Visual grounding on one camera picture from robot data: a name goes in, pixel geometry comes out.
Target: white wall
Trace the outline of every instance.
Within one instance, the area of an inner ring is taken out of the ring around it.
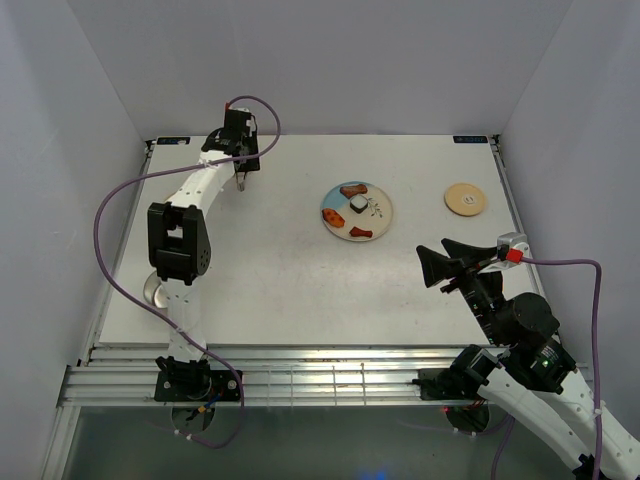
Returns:
[[[573,2],[503,142],[534,253],[603,264],[603,395],[638,436],[640,3]],[[541,269],[563,339],[579,361],[591,355],[592,270]]]
[[[497,133],[570,0],[69,0],[143,138],[250,92],[292,133]]]
[[[103,285],[93,213],[144,145],[63,0],[0,1],[0,45],[0,477],[22,480]],[[127,200],[104,224],[110,257]]]

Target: red connector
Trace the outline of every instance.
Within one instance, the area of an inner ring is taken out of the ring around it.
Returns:
[[[523,256],[524,256],[523,252],[521,252],[520,250],[515,250],[515,249],[511,248],[511,249],[509,249],[509,252],[507,253],[506,260],[511,262],[511,263],[520,263],[520,261],[522,260]]]

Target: sushi roll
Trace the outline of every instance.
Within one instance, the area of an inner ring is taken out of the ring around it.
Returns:
[[[354,212],[362,213],[369,206],[369,200],[367,200],[364,197],[364,195],[355,195],[355,196],[351,197],[351,200],[349,202],[349,206],[351,207],[351,210],[353,210]]]

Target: white table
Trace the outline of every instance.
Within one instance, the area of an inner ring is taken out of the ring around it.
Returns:
[[[272,137],[261,137],[264,147]],[[158,145],[149,171],[193,164],[204,137],[189,145]],[[142,298],[152,272],[146,213],[186,174],[147,181],[140,193],[117,279]],[[367,243],[332,235],[320,204],[335,185],[360,180],[381,187],[394,204],[390,230]],[[486,210],[460,217],[444,192],[473,183]],[[415,247],[443,252],[449,237],[495,245],[514,231],[488,144],[454,144],[442,136],[283,136],[249,175],[246,190],[229,182],[207,217],[211,268],[201,280],[203,329],[211,345],[453,346],[487,344],[456,292],[427,290]],[[507,298],[534,291],[525,267],[505,274]],[[168,327],[122,296],[111,296],[100,343],[163,346]]]

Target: black label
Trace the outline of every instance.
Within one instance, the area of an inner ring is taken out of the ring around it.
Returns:
[[[157,145],[189,145],[191,137],[158,137]]]
[[[489,143],[489,140],[482,135],[454,135],[453,143]]]

